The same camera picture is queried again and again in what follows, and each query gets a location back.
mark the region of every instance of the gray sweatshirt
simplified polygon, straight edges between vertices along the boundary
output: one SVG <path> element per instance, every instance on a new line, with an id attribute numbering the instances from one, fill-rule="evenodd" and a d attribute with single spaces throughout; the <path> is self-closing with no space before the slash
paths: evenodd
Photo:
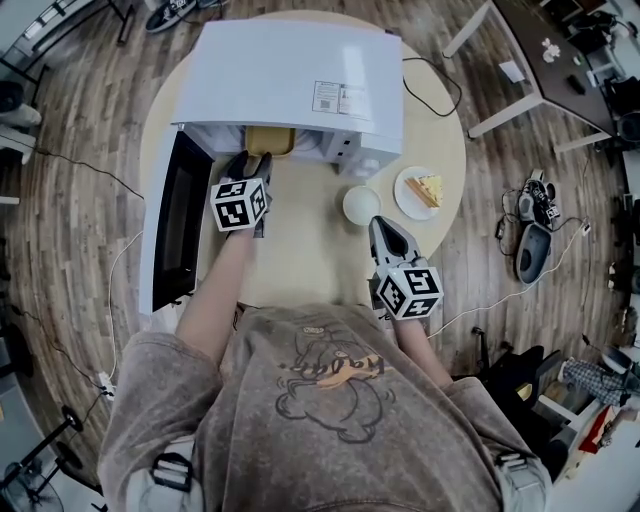
<path id="1" fill-rule="evenodd" d="M 438 388 L 363 306 L 248 311 L 220 368 L 134 336 L 99 466 L 110 509 L 190 433 L 207 511 L 499 511 L 494 457 L 528 452 L 477 379 Z"/>

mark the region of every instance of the label sticker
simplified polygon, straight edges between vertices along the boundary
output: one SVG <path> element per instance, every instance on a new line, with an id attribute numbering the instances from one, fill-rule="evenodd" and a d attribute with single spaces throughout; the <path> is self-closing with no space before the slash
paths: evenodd
<path id="1" fill-rule="evenodd" d="M 340 101 L 338 113 L 352 117 L 370 119 L 369 97 L 364 87 L 340 85 Z"/>
<path id="2" fill-rule="evenodd" d="M 313 91 L 313 110 L 337 114 L 339 98 L 340 84 L 316 82 L 316 87 Z"/>
<path id="3" fill-rule="evenodd" d="M 313 111 L 371 119 L 367 90 L 364 87 L 335 82 L 316 82 L 313 91 Z"/>

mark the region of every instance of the cake slice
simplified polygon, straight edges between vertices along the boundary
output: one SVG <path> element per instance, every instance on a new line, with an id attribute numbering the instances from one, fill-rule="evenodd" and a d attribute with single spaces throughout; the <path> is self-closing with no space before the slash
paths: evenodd
<path id="1" fill-rule="evenodd" d="M 442 177 L 409 178 L 405 183 L 429 208 L 442 206 Z"/>

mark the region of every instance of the wooden floor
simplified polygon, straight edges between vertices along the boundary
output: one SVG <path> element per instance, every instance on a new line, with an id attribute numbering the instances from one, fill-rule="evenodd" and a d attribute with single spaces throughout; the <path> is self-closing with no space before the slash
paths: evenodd
<path id="1" fill-rule="evenodd" d="M 495 25 L 482 28 L 453 59 L 443 62 L 440 56 L 481 4 L 482 0 L 231 0 L 225 17 L 307 8 L 342 12 L 389 28 L 460 83 L 464 96 L 459 114 L 463 127 L 469 128 L 525 93 L 496 69 L 510 54 Z M 137 7 L 125 47 L 115 45 L 118 23 L 104 11 L 46 56 L 52 71 L 39 96 L 44 122 L 38 139 L 42 147 L 114 172 L 134 188 L 139 187 L 140 138 L 151 102 L 201 29 L 180 23 L 173 30 L 148 35 L 147 11 L 142 2 Z M 209 9 L 189 20 L 216 16 L 217 11 Z M 502 193 L 520 188 L 532 169 L 543 169 L 557 185 L 563 218 L 589 216 L 592 230 L 586 238 L 578 236 L 558 271 L 526 295 L 489 312 L 467 315 L 434 338 L 445 366 L 454 373 L 474 372 L 478 358 L 470 335 L 474 325 L 487 331 L 492 350 L 508 340 L 518 351 L 542 344 L 577 357 L 585 352 L 581 333 L 599 345 L 614 336 L 623 297 L 609 292 L 606 285 L 607 268 L 616 257 L 609 218 L 612 197 L 623 192 L 622 174 L 611 170 L 606 158 L 593 149 L 559 158 L 551 149 L 587 133 L 579 121 L 542 107 L 467 143 L 462 203 L 451 231 L 430 260 L 440 269 L 446 292 L 443 306 L 431 317 L 431 332 L 461 311 L 493 304 L 523 289 L 514 278 L 511 258 L 500 254 L 494 232 L 502 215 Z M 41 155 L 21 170 L 6 172 L 0 193 L 22 199 L 18 207 L 1 207 L 4 236 L 9 240 L 12 302 L 39 317 L 51 341 L 64 346 L 75 363 L 96 379 L 97 372 L 109 371 L 113 364 L 109 270 L 118 252 L 141 231 L 143 202 L 107 176 Z M 558 261 L 578 225 L 570 223 L 554 234 L 550 265 Z M 511 241 L 511 237 L 503 241 L 505 251 L 513 249 Z M 136 242 L 114 275 L 118 352 L 140 328 L 139 256 Z M 17 321 L 39 369 L 27 386 L 29 400 L 48 432 L 60 422 L 60 404 L 84 413 L 96 390 L 51 348 L 36 322 Z M 109 405 L 101 400 L 85 433 L 73 440 L 90 475 L 108 417 Z"/>

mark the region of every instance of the yellow container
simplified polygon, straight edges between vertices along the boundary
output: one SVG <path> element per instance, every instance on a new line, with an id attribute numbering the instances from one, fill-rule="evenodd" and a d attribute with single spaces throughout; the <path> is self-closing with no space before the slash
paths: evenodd
<path id="1" fill-rule="evenodd" d="M 245 146 L 251 156 L 271 153 L 274 158 L 287 156 L 296 145 L 295 128 L 247 126 Z"/>

